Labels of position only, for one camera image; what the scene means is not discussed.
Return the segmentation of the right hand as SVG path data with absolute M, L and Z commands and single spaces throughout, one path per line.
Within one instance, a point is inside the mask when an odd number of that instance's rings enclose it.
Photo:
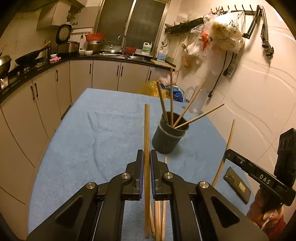
M 263 230 L 269 240 L 277 240 L 286 227 L 283 218 L 284 207 L 263 212 L 263 206 L 267 202 L 268 195 L 268 192 L 259 188 L 246 216 L 255 226 Z

